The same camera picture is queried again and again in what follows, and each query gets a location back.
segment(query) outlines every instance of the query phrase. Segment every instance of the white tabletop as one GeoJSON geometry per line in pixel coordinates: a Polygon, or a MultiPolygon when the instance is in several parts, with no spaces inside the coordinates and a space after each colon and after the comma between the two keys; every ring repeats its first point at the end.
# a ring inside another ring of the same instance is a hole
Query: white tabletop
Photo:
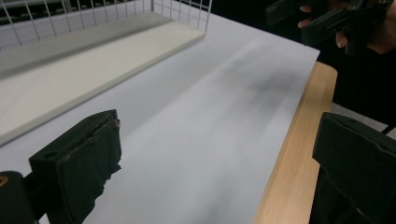
{"type": "Polygon", "coordinates": [[[121,170],[84,223],[251,223],[317,57],[211,15],[202,42],[0,147],[0,170],[27,175],[39,149],[117,109],[121,170]]]}

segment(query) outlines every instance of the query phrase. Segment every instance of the wire rack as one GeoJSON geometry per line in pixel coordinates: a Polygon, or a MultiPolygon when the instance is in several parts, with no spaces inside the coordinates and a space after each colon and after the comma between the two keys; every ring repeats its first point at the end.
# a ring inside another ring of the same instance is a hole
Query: wire rack
{"type": "Polygon", "coordinates": [[[156,12],[206,31],[212,0],[0,0],[0,51],[156,12]]]}

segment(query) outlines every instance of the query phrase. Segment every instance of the black object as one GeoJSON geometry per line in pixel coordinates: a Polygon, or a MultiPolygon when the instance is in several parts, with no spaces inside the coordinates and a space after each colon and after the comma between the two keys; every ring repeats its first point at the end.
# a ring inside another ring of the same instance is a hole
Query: black object
{"type": "Polygon", "coordinates": [[[327,0],[278,0],[265,9],[268,26],[272,26],[293,15],[296,8],[309,5],[312,8],[312,18],[317,18],[327,12],[327,0]]]}
{"type": "Polygon", "coordinates": [[[396,223],[396,140],[359,121],[323,113],[311,224],[396,223]]]}
{"type": "Polygon", "coordinates": [[[0,223],[82,223],[120,169],[116,110],[91,115],[33,155],[32,173],[0,173],[0,223]]]}
{"type": "Polygon", "coordinates": [[[266,13],[267,21],[273,24],[291,15],[296,6],[312,5],[313,20],[302,28],[303,44],[314,46],[345,28],[348,35],[346,55],[353,56],[363,52],[371,31],[375,25],[384,22],[392,2],[375,0],[371,4],[369,0],[351,0],[347,8],[327,12],[326,0],[306,0],[296,4],[279,0],[269,6],[266,13]]]}

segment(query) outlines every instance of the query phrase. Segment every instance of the human hand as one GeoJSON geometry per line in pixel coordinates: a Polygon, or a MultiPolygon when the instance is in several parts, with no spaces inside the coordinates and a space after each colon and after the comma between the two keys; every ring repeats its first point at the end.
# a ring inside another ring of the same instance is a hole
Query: human hand
{"type": "MultiPolygon", "coordinates": [[[[340,2],[336,0],[329,1],[329,10],[336,9],[336,8],[346,8],[348,3],[340,2]]],[[[303,6],[300,7],[302,12],[311,12],[311,6],[303,6]]],[[[309,24],[311,19],[306,19],[304,21],[300,21],[298,23],[298,27],[302,28],[309,24]]],[[[335,35],[335,43],[337,44],[338,48],[344,48],[347,43],[347,33],[345,30],[341,30],[335,35]]],[[[384,23],[377,25],[369,40],[367,42],[367,47],[376,51],[379,54],[386,53],[393,49],[396,49],[396,4],[395,1],[391,4],[388,9],[387,17],[384,23]]]]}

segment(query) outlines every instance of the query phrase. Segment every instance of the wooden table edge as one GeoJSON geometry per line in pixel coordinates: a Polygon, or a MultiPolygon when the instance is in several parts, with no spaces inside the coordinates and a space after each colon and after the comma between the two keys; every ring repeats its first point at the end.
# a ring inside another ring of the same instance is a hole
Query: wooden table edge
{"type": "Polygon", "coordinates": [[[312,149],[321,114],[331,111],[336,77],[335,69],[315,63],[262,195],[254,224],[309,222],[319,168],[312,159],[312,149]]]}

